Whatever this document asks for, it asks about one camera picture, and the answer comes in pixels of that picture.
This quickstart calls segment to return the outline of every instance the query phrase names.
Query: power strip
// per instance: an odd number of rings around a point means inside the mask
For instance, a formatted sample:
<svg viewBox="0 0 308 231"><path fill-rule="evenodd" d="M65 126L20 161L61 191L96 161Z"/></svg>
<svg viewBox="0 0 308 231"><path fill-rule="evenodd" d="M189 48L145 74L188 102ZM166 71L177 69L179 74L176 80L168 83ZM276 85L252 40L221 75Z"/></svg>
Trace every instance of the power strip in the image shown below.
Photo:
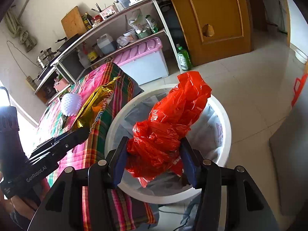
<svg viewBox="0 0 308 231"><path fill-rule="evenodd" d="M33 91L36 91L36 89L38 88L38 86L36 85L36 83L34 82L34 80L31 78L31 76L27 76L26 78L27 83L29 84L29 86L32 88Z"/></svg>

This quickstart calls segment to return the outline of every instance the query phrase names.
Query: frying pan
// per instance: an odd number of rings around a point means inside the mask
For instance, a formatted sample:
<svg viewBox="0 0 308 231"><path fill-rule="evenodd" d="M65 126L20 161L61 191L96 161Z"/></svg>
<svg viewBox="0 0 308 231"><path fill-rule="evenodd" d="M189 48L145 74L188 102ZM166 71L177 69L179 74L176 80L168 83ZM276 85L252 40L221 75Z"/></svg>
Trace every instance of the frying pan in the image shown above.
<svg viewBox="0 0 308 231"><path fill-rule="evenodd" d="M76 34L73 37L71 37L70 39L67 39L67 37L64 37L63 39L60 39L58 41L56 41L56 43L61 42L61 41L65 41L64 44L62 44L58 49L57 52L64 52L69 46L71 46L76 40L78 40L79 35Z"/></svg>

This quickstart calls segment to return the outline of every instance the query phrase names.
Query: green bottle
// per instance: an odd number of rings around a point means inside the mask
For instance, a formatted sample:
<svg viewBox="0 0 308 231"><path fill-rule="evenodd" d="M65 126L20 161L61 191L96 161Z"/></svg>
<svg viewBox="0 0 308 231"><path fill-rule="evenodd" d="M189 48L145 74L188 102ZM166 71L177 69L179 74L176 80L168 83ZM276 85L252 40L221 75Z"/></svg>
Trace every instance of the green bottle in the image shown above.
<svg viewBox="0 0 308 231"><path fill-rule="evenodd" d="M177 44L177 56L179 57L182 70L191 70L192 63L190 61L189 53L186 49L183 49L179 44Z"/></svg>

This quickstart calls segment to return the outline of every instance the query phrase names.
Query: metal bolt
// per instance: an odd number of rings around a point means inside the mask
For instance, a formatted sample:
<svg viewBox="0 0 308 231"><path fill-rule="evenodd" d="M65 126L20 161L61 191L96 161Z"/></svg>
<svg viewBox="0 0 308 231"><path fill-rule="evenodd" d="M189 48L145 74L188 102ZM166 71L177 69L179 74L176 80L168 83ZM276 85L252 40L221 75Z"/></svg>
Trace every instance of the metal bolt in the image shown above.
<svg viewBox="0 0 308 231"><path fill-rule="evenodd" d="M70 173L70 172L73 171L73 168L72 168L72 167L67 167L67 168L64 169L64 171L65 171L66 173Z"/></svg>
<svg viewBox="0 0 308 231"><path fill-rule="evenodd" d="M107 161L105 161L105 160L98 161L99 166L105 166L106 164L107 164Z"/></svg>
<svg viewBox="0 0 308 231"><path fill-rule="evenodd" d="M245 171L245 169L242 166L237 166L236 170L241 172L241 173Z"/></svg>
<svg viewBox="0 0 308 231"><path fill-rule="evenodd" d="M212 161L209 160L209 159L204 159L204 160L203 160L203 164L204 164L204 165L211 165L211 164L212 164Z"/></svg>

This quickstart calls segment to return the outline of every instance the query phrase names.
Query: plaid tablecloth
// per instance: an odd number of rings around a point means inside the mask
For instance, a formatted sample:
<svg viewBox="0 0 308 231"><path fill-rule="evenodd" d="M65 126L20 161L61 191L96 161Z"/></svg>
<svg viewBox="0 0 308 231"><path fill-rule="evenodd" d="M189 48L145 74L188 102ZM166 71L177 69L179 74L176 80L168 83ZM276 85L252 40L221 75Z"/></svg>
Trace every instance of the plaid tablecloth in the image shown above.
<svg viewBox="0 0 308 231"><path fill-rule="evenodd" d="M127 102L141 92L137 83L111 62L95 69L68 88L70 93L80 94L84 103L98 86L108 83L116 76L120 76L120 78L116 81L113 99L105 109L89 139L70 150L59 162L59 168L47 178L50 185L56 181L64 168L72 166L75 169L82 169L90 167L96 161L104 158L105 139L113 119ZM62 129L61 114L60 101L55 99L40 120L35 146L70 129L75 116L69 117ZM118 230L133 230L142 223L153 224L156 222L148 203L131 198L119 188L109 190L108 194L113 219ZM90 224L87 188L83 190L83 216L84 230L88 231Z"/></svg>

